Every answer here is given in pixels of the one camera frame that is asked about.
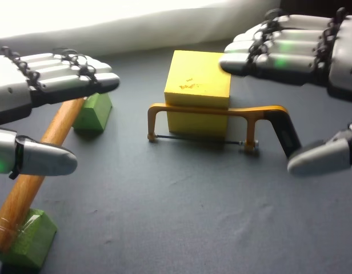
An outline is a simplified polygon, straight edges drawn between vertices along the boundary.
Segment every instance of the yellow box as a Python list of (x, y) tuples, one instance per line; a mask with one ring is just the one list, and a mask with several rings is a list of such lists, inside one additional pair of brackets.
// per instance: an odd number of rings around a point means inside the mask
[[(229, 107), (230, 74), (219, 67), (222, 53), (176, 50), (165, 87), (166, 104), (186, 107)], [(228, 117), (168, 112), (169, 131), (224, 138)]]

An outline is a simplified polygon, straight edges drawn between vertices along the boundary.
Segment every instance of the wooden rod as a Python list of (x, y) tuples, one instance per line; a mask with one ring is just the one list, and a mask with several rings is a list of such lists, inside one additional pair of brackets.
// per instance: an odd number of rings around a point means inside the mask
[[(84, 99), (62, 103), (41, 142), (61, 146), (80, 112)], [(39, 191), (44, 176), (20, 175), (0, 210), (0, 251), (7, 252)]]

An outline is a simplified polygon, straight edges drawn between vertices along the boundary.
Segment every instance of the white backdrop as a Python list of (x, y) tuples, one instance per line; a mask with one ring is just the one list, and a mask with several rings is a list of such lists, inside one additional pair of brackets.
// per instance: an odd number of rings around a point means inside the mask
[(0, 47), (92, 55), (232, 38), (280, 0), (0, 1)]

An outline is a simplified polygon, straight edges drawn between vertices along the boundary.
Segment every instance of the robotic hand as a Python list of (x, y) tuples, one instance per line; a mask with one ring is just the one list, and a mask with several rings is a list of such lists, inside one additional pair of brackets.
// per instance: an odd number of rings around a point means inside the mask
[[(31, 109), (105, 93), (119, 86), (109, 65), (71, 49), (59, 54), (20, 57), (8, 47), (0, 55), (0, 125), (23, 119)], [(72, 173), (77, 159), (69, 150), (36, 142), (0, 128), (0, 173), (58, 176)]]
[[(318, 84), (330, 96), (352, 101), (352, 16), (344, 8), (332, 19), (269, 11), (262, 24), (234, 38), (219, 64), (234, 75)], [(310, 176), (351, 166), (352, 124), (326, 142), (298, 150), (288, 170)]]

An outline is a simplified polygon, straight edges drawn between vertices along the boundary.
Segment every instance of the green block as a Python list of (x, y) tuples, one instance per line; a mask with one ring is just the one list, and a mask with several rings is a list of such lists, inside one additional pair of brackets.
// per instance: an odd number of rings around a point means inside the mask
[(10, 250), (0, 252), (0, 261), (19, 267), (41, 268), (56, 231), (57, 226), (44, 211), (30, 209)]
[(104, 131), (110, 110), (113, 107), (107, 93), (88, 97), (74, 121), (75, 130)]

